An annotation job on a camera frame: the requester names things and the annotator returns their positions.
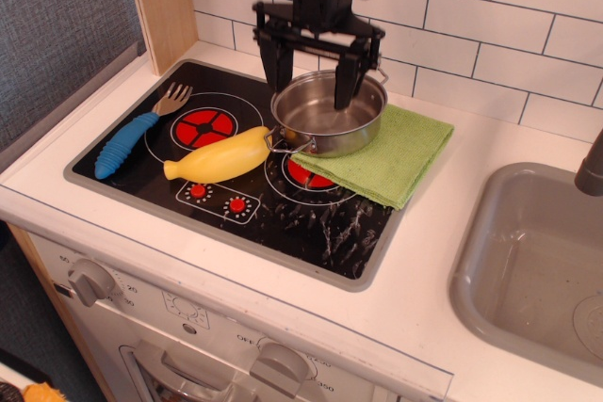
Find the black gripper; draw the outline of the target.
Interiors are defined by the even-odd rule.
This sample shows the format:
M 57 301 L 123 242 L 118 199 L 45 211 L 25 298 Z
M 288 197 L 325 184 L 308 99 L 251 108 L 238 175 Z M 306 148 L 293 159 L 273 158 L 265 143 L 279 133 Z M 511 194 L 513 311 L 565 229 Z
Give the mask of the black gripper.
M 384 32 L 352 12 L 353 0 L 292 0 L 253 5 L 253 37 L 269 86 L 282 91 L 293 77 L 294 51 L 338 59 L 334 108 L 346 109 L 368 70 L 378 67 Z

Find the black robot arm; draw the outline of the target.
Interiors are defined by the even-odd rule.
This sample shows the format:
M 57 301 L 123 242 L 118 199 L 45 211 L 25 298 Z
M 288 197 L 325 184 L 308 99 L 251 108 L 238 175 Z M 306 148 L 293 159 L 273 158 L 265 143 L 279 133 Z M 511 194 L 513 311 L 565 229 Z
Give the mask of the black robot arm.
M 253 37 L 268 84 L 281 92 L 292 80 L 296 51 L 337 62 L 334 108 L 343 110 L 359 91 L 367 71 L 379 66 L 385 32 L 352 12 L 352 0 L 257 2 Z

